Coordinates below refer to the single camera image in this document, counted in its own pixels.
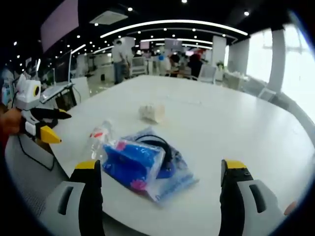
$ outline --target office desk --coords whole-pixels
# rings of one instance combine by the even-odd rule
[[[244,162],[285,210],[298,200],[312,171],[314,146],[289,112],[245,93],[197,81],[139,76],[74,107],[71,119],[54,128],[63,142],[51,145],[70,176],[93,128],[105,119],[119,135],[149,125],[138,108],[146,102],[165,105],[165,121],[153,126],[177,148],[200,178],[164,207],[157,207],[102,172],[103,211],[150,236],[218,235],[221,225],[221,160]]]

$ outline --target air vent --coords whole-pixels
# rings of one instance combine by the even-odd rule
[[[97,16],[94,20],[90,23],[95,24],[102,24],[102,25],[111,25],[115,22],[121,21],[128,18],[128,16],[113,12],[113,11],[105,11],[104,13]]]

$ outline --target plastic water bottle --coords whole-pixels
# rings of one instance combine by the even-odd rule
[[[110,144],[113,141],[112,124],[106,120],[90,134],[82,155],[87,160],[100,160],[102,163],[107,159],[103,145]]]

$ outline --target white round table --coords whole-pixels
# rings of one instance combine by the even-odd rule
[[[165,105],[156,133],[177,148],[193,173],[194,187],[158,207],[102,172],[103,211],[150,236],[218,235],[221,160],[242,161],[254,179],[277,196],[281,210],[303,194],[312,175],[314,146],[287,111],[245,93],[169,77],[140,76],[114,86],[69,111],[55,127],[62,143],[51,148],[70,176],[93,128],[109,119],[119,135],[149,125],[138,108]]]

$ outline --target hand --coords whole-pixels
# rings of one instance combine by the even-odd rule
[[[21,111],[12,108],[0,116],[0,126],[4,134],[17,134],[20,131]]]

